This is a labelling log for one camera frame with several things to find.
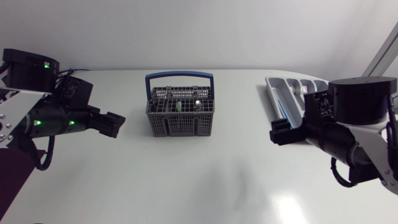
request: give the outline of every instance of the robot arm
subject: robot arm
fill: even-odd
[[[378,178],[398,195],[398,138],[391,100],[396,83],[389,77],[330,82],[328,91],[305,95],[300,127],[291,129],[286,119],[273,121],[271,140],[279,145],[306,140],[332,156],[331,169],[341,185],[353,187]],[[336,160],[349,166],[350,182],[337,172]]]
[[[51,58],[4,49],[0,73],[8,70],[0,88],[0,148],[29,153],[36,168],[49,167],[55,136],[92,128],[116,138],[125,118],[88,105],[93,85],[79,78],[58,77],[59,63]],[[42,164],[33,138],[48,136]]]

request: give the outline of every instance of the gray plastic basket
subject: gray plastic basket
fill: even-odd
[[[210,86],[154,87],[150,90],[153,78],[171,76],[191,76],[210,79]],[[215,110],[213,75],[203,72],[160,72],[147,75],[146,114],[155,137],[162,136],[210,136]],[[202,103],[195,107],[196,100]]]

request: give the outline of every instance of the white table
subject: white table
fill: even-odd
[[[330,156],[269,139],[265,77],[275,70],[205,70],[215,77],[210,137],[154,138],[144,76],[81,72],[90,105],[126,117],[117,139],[95,130],[57,136],[52,165],[35,170],[3,223],[397,223],[398,196],[378,180],[340,186]],[[155,86],[208,85],[167,78]],[[47,140],[38,143],[45,148]],[[339,170],[346,176],[347,168]]]

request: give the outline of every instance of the black cable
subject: black cable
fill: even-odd
[[[74,71],[75,72],[75,71],[90,71],[90,70],[89,69],[84,69],[84,68],[69,68],[69,69],[66,69],[64,71],[57,72],[57,75],[65,73],[65,72],[70,72],[70,71]]]
[[[391,97],[387,98],[387,105],[388,105],[388,115],[390,122],[391,131],[392,131],[392,145],[395,147],[398,145],[398,133],[396,128],[396,116],[395,116],[395,109],[394,109],[394,100]]]
[[[0,66],[0,74],[2,74],[5,70],[7,70],[8,67],[10,67],[10,63],[9,63],[9,62],[4,62],[4,63]]]
[[[390,121],[387,123],[387,150],[389,165],[393,170],[394,178],[398,180],[398,133],[397,121],[394,109],[394,99],[390,96],[387,98],[388,115]]]
[[[342,176],[340,176],[340,174],[337,171],[337,167],[336,167],[336,159],[334,157],[331,158],[331,171],[333,172],[333,175],[335,176],[335,179],[337,180],[337,182],[339,184],[341,184],[344,187],[354,187],[356,185],[356,183],[353,182],[348,182],[347,180],[345,180],[344,178],[342,178]]]
[[[32,157],[33,162],[37,169],[46,170],[47,168],[49,168],[49,166],[51,164],[51,160],[52,160],[54,144],[55,144],[55,136],[49,136],[49,146],[47,148],[47,152],[46,152],[47,155],[44,159],[43,164],[41,163],[41,159],[40,159],[38,150],[36,148],[30,150],[30,156]]]

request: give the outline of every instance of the silver metal frame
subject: silver metal frame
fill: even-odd
[[[392,29],[362,77],[383,76],[390,64],[398,55],[398,22]]]
[[[381,184],[389,191],[398,195],[398,182],[393,177],[393,171],[388,163],[387,141],[381,136],[388,120],[372,125],[343,124],[353,133],[366,154],[372,160],[384,180]]]
[[[0,104],[0,148],[7,148],[7,145],[14,139],[10,133],[36,105],[36,103],[45,95],[50,93],[17,90],[12,88],[2,88],[11,90],[9,93],[15,95],[7,95],[7,100]]]

